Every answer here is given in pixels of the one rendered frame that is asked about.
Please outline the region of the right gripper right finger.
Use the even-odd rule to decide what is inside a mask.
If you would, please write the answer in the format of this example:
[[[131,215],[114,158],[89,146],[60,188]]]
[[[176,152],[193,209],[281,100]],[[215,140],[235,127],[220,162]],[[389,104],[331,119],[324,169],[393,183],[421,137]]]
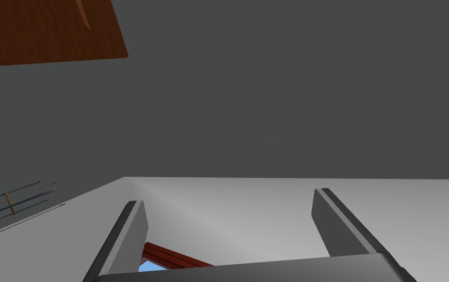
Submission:
[[[329,188],[314,190],[311,216],[331,257],[388,254]]]

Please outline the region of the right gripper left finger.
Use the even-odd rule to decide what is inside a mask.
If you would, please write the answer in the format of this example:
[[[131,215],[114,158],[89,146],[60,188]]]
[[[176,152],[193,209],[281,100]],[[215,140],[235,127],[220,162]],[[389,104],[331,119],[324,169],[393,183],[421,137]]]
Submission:
[[[148,228],[144,202],[128,202],[82,282],[94,282],[103,275],[137,272]]]

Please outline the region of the red framed window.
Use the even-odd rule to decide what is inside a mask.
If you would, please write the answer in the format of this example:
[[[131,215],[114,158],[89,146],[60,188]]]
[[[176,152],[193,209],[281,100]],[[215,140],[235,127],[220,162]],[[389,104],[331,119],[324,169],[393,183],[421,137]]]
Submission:
[[[167,270],[213,266],[201,260],[146,242],[141,256],[139,270],[147,271],[148,262]]]

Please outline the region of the brown wooden door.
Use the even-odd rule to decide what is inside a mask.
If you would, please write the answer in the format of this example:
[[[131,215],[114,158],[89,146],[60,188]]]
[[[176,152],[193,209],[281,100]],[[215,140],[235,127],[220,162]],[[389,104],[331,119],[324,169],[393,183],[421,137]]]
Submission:
[[[111,0],[0,0],[0,66],[126,57]]]

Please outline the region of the wall rack with rods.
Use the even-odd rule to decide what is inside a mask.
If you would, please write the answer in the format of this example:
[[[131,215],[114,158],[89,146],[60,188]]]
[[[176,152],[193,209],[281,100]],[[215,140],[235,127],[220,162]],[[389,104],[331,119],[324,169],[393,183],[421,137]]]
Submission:
[[[59,182],[36,181],[0,193],[0,221],[50,202]]]

